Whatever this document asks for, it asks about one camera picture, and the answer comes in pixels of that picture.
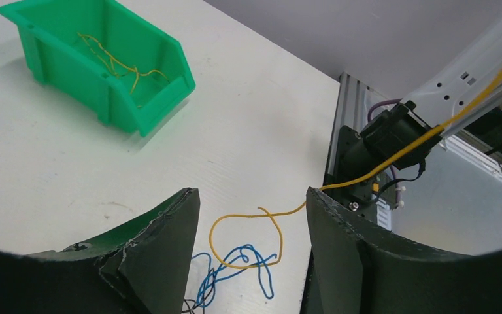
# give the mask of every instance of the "black cable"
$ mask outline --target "black cable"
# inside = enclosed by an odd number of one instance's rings
[[[486,154],[486,155],[491,155],[491,154],[493,154],[493,153],[495,153],[495,152],[499,152],[500,150],[502,150],[502,143],[501,143],[501,144],[499,144],[498,146],[496,146],[496,147],[494,147],[494,148],[490,149],[489,151],[485,152],[485,154]]]
[[[193,311],[193,307],[190,306],[189,302],[193,302],[193,304],[195,305],[195,300],[193,300],[193,299],[184,299],[184,303],[186,304],[186,306],[188,307],[188,309],[182,311],[182,313],[195,314],[195,312]]]
[[[212,274],[212,284],[210,286],[207,295],[205,295],[205,297],[199,303],[197,303],[197,301],[193,299],[184,299],[184,303],[188,306],[188,309],[182,311],[182,314],[184,313],[195,314],[195,310],[202,304],[204,304],[212,293],[216,293],[216,272],[214,270],[214,267],[209,270],[207,276],[210,276],[211,274]],[[190,307],[188,302],[193,302],[193,306]],[[202,307],[201,309],[203,310],[203,314],[205,314],[205,308]]]
[[[381,195],[390,187],[394,186],[397,183],[403,182],[403,181],[408,181],[412,182],[415,181],[416,179],[420,178],[420,176],[424,173],[426,170],[426,161],[423,159],[421,162],[418,163],[418,173],[414,179],[394,179],[391,180],[390,182],[384,184],[382,188],[378,191],[378,194],[376,195],[376,198],[373,199],[371,202],[376,203],[378,200],[380,200]]]

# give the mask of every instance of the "white table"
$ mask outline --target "white table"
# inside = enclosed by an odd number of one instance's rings
[[[293,209],[322,183],[337,82],[201,0],[122,2],[182,43],[197,89],[144,139],[104,127],[32,79],[15,25],[0,16],[1,250],[62,250],[190,186],[201,195],[195,252],[210,252],[219,216]],[[299,312],[305,211],[278,221],[285,251],[272,268],[275,298],[267,302],[256,270],[247,271],[219,284],[209,313]],[[245,243],[267,256],[278,238],[267,219],[219,225],[221,255]],[[186,296],[195,297],[206,268],[205,259],[192,263]]]

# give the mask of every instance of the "wire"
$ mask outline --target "wire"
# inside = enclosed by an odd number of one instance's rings
[[[195,306],[195,300],[193,300],[193,299],[184,299],[184,303],[186,304],[186,307],[188,309],[183,310],[182,313],[195,314],[194,308],[190,305],[190,302],[193,302],[193,305]]]
[[[502,150],[502,143],[499,144],[498,146],[490,149],[489,151],[485,152],[485,154],[489,156],[489,155],[491,155],[493,153],[499,152],[500,150]]]
[[[84,41],[84,43],[86,43],[86,45],[90,48],[90,51],[92,52],[92,54],[95,54],[97,56],[97,58],[99,58],[101,60],[101,62],[103,62],[103,64],[105,65],[105,67],[107,68],[107,70],[109,70],[109,72],[114,75],[115,77],[119,78],[119,77],[123,77],[125,75],[127,75],[128,73],[135,73],[135,80],[133,81],[133,85],[131,87],[131,90],[130,90],[130,94],[133,93],[133,91],[135,90],[135,87],[137,86],[137,83],[139,81],[139,77],[142,76],[142,77],[146,77],[152,73],[158,73],[160,74],[162,77],[164,77],[166,79],[167,82],[170,82],[170,80],[168,79],[168,77],[162,73],[161,71],[157,70],[157,69],[153,69],[147,73],[140,73],[139,70],[137,69],[137,67],[128,67],[126,64],[118,61],[110,52],[108,52],[104,47],[103,45],[93,36],[91,35],[85,35],[85,34],[81,34],[78,32],[78,36],[80,36],[82,38],[82,40]],[[92,48],[92,46],[90,45],[90,42],[88,41],[91,40],[93,42],[95,42],[99,49],[101,49],[101,51],[103,51],[104,54],[106,54],[108,57],[109,57],[109,61],[107,62],[105,59],[103,59],[103,57],[101,57],[99,54],[97,54],[97,52]],[[126,72],[124,74],[119,74],[118,72],[116,72],[116,69],[114,68],[114,64],[118,64],[120,65],[121,67],[123,67],[124,69],[126,69]]]
[[[370,107],[370,109],[367,113],[367,123],[370,123],[370,121],[372,121],[374,110],[376,110],[380,107],[383,107],[383,106],[387,106],[387,105],[397,105],[400,101],[401,101],[401,98],[397,98],[397,99],[384,100],[384,101],[380,101],[378,103],[375,103],[372,107]],[[392,173],[392,177],[393,177],[392,179],[396,180],[397,173],[395,171],[394,166],[390,166],[390,172]],[[399,189],[399,183],[396,183],[395,184],[395,206],[396,207],[399,206],[398,205],[399,201],[401,201],[401,190]]]
[[[422,174],[424,173],[424,171],[426,170],[426,161],[423,159],[421,162],[418,163],[418,174],[416,175],[416,177],[414,179],[394,179],[394,180],[391,180],[390,182],[384,184],[384,186],[382,186],[382,188],[380,188],[380,190],[378,191],[377,195],[376,195],[376,198],[373,199],[371,201],[371,203],[376,203],[381,195],[387,190],[389,189],[392,185],[395,185],[399,182],[403,182],[403,181],[408,181],[408,182],[412,182],[412,181],[416,181],[418,178],[420,178],[422,176]]]
[[[372,115],[374,113],[374,110],[376,110],[380,107],[383,107],[383,106],[387,106],[387,105],[397,105],[400,101],[401,101],[401,98],[397,98],[397,99],[384,100],[379,103],[375,103],[372,107],[370,107],[369,111],[367,112],[367,121],[368,122],[372,121],[372,118],[373,118]]]
[[[240,247],[236,247],[236,248],[232,249],[223,260],[224,261],[229,260],[228,263],[230,263],[230,264],[237,262],[240,259],[243,262],[248,263],[250,261],[250,259],[249,259],[249,256],[244,253],[244,250],[251,251],[253,253],[253,255],[255,256],[256,263],[254,263],[253,265],[260,266],[260,267],[258,267],[259,285],[260,285],[261,290],[263,291],[263,294],[265,295],[265,297],[268,300],[271,300],[272,298],[274,298],[275,294],[274,294],[274,288],[273,288],[273,283],[272,283],[272,273],[270,272],[270,269],[267,265],[267,262],[272,258],[276,258],[277,254],[274,253],[274,254],[271,254],[270,256],[268,256],[267,258],[263,258],[262,255],[253,247],[253,245],[246,244],[246,245],[242,245]],[[232,254],[235,252],[239,252],[239,255],[230,259]],[[196,258],[201,255],[207,256],[209,258],[209,267],[210,267],[210,261],[212,260],[212,258],[210,257],[209,253],[199,253],[199,254],[195,255],[193,258]],[[265,285],[263,284],[263,279],[262,279],[262,274],[261,274],[262,268],[265,268],[265,270],[267,272],[268,283],[269,283],[269,290],[268,291],[265,288]],[[197,292],[197,297],[195,298],[196,305],[194,306],[194,309],[197,307],[202,307],[202,308],[208,307],[212,303],[212,301],[214,300],[214,297],[216,296],[216,291],[212,290],[213,287],[216,288],[216,285],[218,283],[225,281],[225,280],[228,280],[228,279],[231,279],[231,278],[233,278],[233,277],[235,277],[245,271],[245,270],[239,270],[239,271],[236,271],[235,273],[232,273],[232,274],[227,275],[225,277],[217,278],[217,276],[219,276],[219,273],[221,271],[223,271],[224,269],[226,269],[226,266],[220,264],[216,270],[214,270],[214,268],[212,268],[211,269],[212,271],[209,271],[209,273],[203,279],[203,282],[199,286],[199,291]]]
[[[397,161],[398,159],[400,159],[401,157],[403,157],[404,155],[406,155],[407,153],[409,153],[410,151],[412,151],[416,147],[419,147],[422,143],[424,143],[427,140],[431,139],[435,135],[440,134],[442,131],[445,130],[445,128],[447,126],[449,126],[453,122],[455,122],[455,121],[463,118],[467,113],[471,112],[477,105],[479,105],[484,99],[486,99],[489,96],[489,94],[498,86],[498,84],[501,81],[502,81],[502,68],[499,70],[499,72],[497,72],[496,76],[491,81],[491,83],[489,83],[489,85],[487,85],[487,87],[483,91],[481,91],[481,93],[479,93],[479,95],[477,95],[476,98],[474,98],[474,100],[472,100],[472,102],[468,106],[466,106],[461,112],[459,112],[458,114],[454,115],[449,120],[447,120],[446,122],[442,123],[441,125],[435,126],[431,130],[429,130],[428,132],[426,132],[425,134],[423,134],[422,136],[420,136],[419,138],[417,138],[416,140],[414,140],[412,143],[410,143],[406,147],[402,148],[399,152],[396,152],[392,157],[388,158],[385,162],[382,162],[380,165],[378,165],[377,167],[375,167],[374,169],[372,169],[366,175],[363,175],[361,177],[358,177],[357,179],[354,179],[354,180],[351,180],[351,181],[347,181],[347,182],[343,182],[343,183],[325,185],[325,186],[322,186],[320,188],[320,190],[328,190],[330,188],[343,188],[343,187],[346,187],[346,186],[357,184],[357,183],[360,183],[362,181],[368,180],[371,177],[374,177],[377,173],[379,173],[381,171],[384,171],[384,169],[386,169],[392,163],[394,163],[395,161]],[[254,265],[247,265],[247,266],[231,265],[229,263],[226,263],[225,261],[223,261],[220,258],[220,255],[218,255],[218,253],[214,249],[214,245],[212,244],[213,243],[213,241],[212,241],[212,235],[214,233],[214,228],[216,227],[216,225],[218,225],[218,223],[221,222],[221,221],[223,221],[224,219],[231,218],[231,217],[238,217],[238,218],[265,218],[265,217],[269,217],[275,223],[275,226],[277,226],[277,224],[275,222],[276,220],[274,219],[274,217],[287,216],[287,215],[294,214],[294,213],[302,210],[302,208],[304,208],[304,206],[306,204],[307,203],[304,201],[298,208],[296,208],[296,209],[294,209],[292,211],[286,211],[286,212],[281,212],[281,213],[270,214],[265,209],[263,209],[262,207],[259,207],[259,209],[264,210],[267,214],[266,215],[264,215],[264,214],[263,215],[230,214],[230,215],[224,215],[224,216],[218,218],[214,222],[214,224],[212,224],[212,226],[210,227],[210,232],[209,232],[209,245],[210,245],[210,249],[211,249],[214,257],[216,257],[216,259],[222,265],[224,265],[226,267],[230,267],[230,268],[235,268],[235,269],[240,269],[241,270],[241,269],[246,269],[246,268],[257,267],[257,266],[254,266]],[[272,266],[272,265],[278,264],[282,260],[282,244],[283,244],[284,238],[283,238],[282,232],[280,230],[279,230],[279,234],[280,234],[280,251],[278,253],[278,258],[274,262],[267,263],[268,266]]]

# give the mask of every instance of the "metal bolt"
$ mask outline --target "metal bolt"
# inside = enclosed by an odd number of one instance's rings
[[[354,201],[352,203],[349,203],[349,208],[351,208],[351,211],[357,211],[357,209],[359,209],[359,204]]]

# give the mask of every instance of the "yellow wire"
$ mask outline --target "yellow wire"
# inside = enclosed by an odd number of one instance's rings
[[[344,183],[325,185],[325,186],[321,187],[320,190],[327,190],[327,189],[330,189],[330,188],[343,188],[343,187],[346,187],[346,186],[350,186],[350,185],[353,185],[353,184],[360,183],[360,182],[362,182],[364,180],[368,180],[371,177],[374,177],[377,173],[379,173],[379,172],[383,171],[384,169],[386,169],[387,167],[389,167],[396,160],[400,159],[401,157],[403,157],[404,155],[406,155],[407,153],[409,153],[410,151],[412,151],[416,147],[420,146],[422,143],[426,142],[431,137],[433,137],[433,136],[437,135],[438,133],[442,132],[451,123],[453,123],[453,122],[455,122],[455,121],[463,118],[467,113],[469,113],[470,111],[472,111],[477,105],[479,105],[484,99],[486,99],[486,97],[489,96],[489,94],[497,87],[497,85],[499,85],[499,83],[501,81],[502,81],[502,68],[496,74],[496,76],[491,81],[491,83],[489,83],[489,85],[481,93],[479,93],[479,95],[477,95],[476,98],[474,98],[474,100],[472,100],[472,102],[468,106],[466,106],[460,113],[458,113],[457,115],[453,116],[452,118],[450,118],[449,120],[447,120],[446,122],[444,122],[443,124],[441,124],[440,126],[436,126],[435,128],[429,130],[428,132],[426,132],[425,134],[423,134],[423,136],[417,138],[411,144],[407,145],[405,148],[403,148],[399,152],[395,153],[392,157],[388,158],[385,162],[382,162],[379,166],[377,166],[376,168],[372,169],[372,171],[368,172],[366,175],[364,175],[362,177],[359,177],[357,179],[351,180],[351,181],[344,182]],[[214,257],[216,257],[216,259],[221,264],[223,264],[226,267],[235,268],[235,269],[238,269],[238,270],[244,270],[244,269],[248,269],[248,268],[256,268],[256,267],[258,267],[257,265],[237,266],[237,265],[232,265],[232,264],[229,264],[227,262],[224,262],[222,260],[222,258],[220,258],[220,255],[218,255],[218,253],[214,249],[214,245],[212,244],[212,234],[214,232],[214,229],[215,229],[216,225],[218,225],[219,222],[221,222],[221,221],[223,221],[224,219],[227,219],[227,218],[232,218],[232,217],[235,217],[235,218],[264,218],[264,217],[269,217],[273,221],[273,223],[275,224],[276,228],[278,229],[279,235],[280,235],[280,252],[278,254],[278,258],[274,262],[267,263],[267,265],[268,266],[276,265],[276,264],[278,264],[282,260],[282,248],[283,248],[283,244],[284,244],[284,237],[283,237],[282,231],[279,229],[278,224],[276,223],[276,220],[274,219],[274,217],[277,217],[277,216],[286,216],[286,215],[294,214],[294,213],[302,210],[302,208],[304,208],[304,206],[306,204],[307,204],[306,202],[303,202],[298,208],[294,209],[293,211],[286,211],[286,212],[274,213],[274,214],[268,214],[268,212],[266,211],[266,209],[264,209],[262,207],[259,207],[259,209],[267,212],[267,214],[266,215],[243,215],[243,214],[224,215],[224,216],[220,217],[219,219],[217,219],[214,222],[214,224],[212,224],[212,226],[210,227],[210,232],[209,232],[210,250],[212,251]]]
[[[132,72],[132,73],[135,73],[135,80],[133,82],[133,85],[131,87],[131,90],[130,90],[130,95],[133,94],[133,91],[135,90],[135,87],[139,81],[139,77],[142,76],[142,77],[146,77],[152,73],[158,73],[160,74],[162,77],[164,77],[166,79],[167,82],[170,82],[170,80],[168,79],[168,77],[162,73],[161,71],[157,70],[157,69],[153,69],[147,73],[139,73],[137,67],[128,67],[127,65],[125,65],[124,63],[118,61],[112,54],[110,54],[110,52],[108,52],[104,47],[103,45],[93,36],[91,35],[85,35],[85,34],[81,34],[78,32],[78,36],[82,37],[82,39],[84,40],[84,42],[86,43],[86,45],[90,48],[90,51],[95,54],[99,60],[101,60],[101,62],[103,62],[103,64],[105,65],[105,67],[107,68],[107,70],[109,70],[109,72],[114,75],[115,77],[123,77],[124,75]],[[109,57],[109,61],[107,62],[105,59],[103,59],[103,57],[101,57],[90,45],[90,43],[88,42],[88,39],[91,39],[93,42],[95,42],[99,49],[101,49],[101,51],[103,51],[103,53],[105,53],[108,57]],[[114,68],[114,64],[117,63],[118,65],[120,65],[121,67],[123,67],[124,69],[127,70],[126,73],[124,74],[119,74],[118,72],[116,72],[116,69]]]

